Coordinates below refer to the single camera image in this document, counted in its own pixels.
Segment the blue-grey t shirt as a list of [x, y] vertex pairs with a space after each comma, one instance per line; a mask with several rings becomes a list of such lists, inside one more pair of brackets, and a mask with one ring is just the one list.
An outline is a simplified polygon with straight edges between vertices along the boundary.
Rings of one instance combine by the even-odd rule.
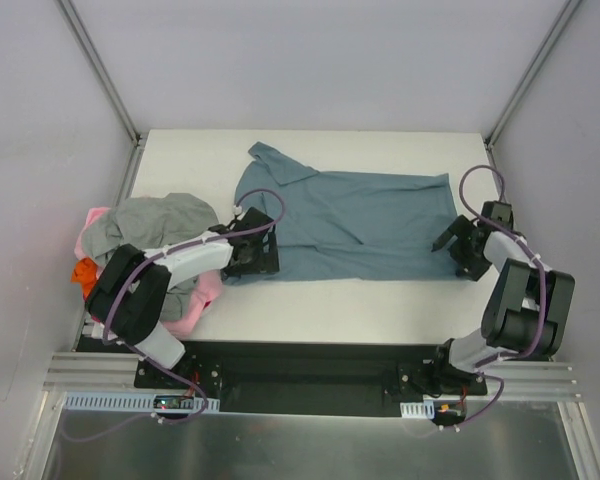
[[448, 175], [318, 171], [261, 142], [249, 154], [235, 198], [279, 221], [280, 270], [226, 284], [456, 280], [455, 262], [432, 249], [457, 216]]

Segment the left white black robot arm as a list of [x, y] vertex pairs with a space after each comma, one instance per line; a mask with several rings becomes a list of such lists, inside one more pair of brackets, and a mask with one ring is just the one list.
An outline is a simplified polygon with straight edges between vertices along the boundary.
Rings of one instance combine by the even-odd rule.
[[199, 389], [184, 344], [159, 320], [173, 287], [212, 271], [221, 278], [279, 271], [275, 219], [251, 207], [227, 225], [163, 248], [117, 248], [85, 300], [88, 314], [102, 326], [101, 341], [129, 348], [157, 368], [172, 389]]

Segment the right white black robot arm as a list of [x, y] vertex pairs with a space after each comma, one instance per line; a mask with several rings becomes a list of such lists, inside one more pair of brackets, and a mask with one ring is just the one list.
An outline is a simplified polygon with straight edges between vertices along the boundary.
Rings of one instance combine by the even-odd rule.
[[552, 356], [564, 337], [574, 290], [572, 275], [547, 266], [514, 230], [512, 207], [487, 201], [473, 220], [458, 216], [433, 242], [447, 247], [460, 278], [498, 272], [480, 327], [436, 347], [433, 359], [408, 374], [409, 385], [437, 397], [466, 391], [483, 368], [499, 361]]

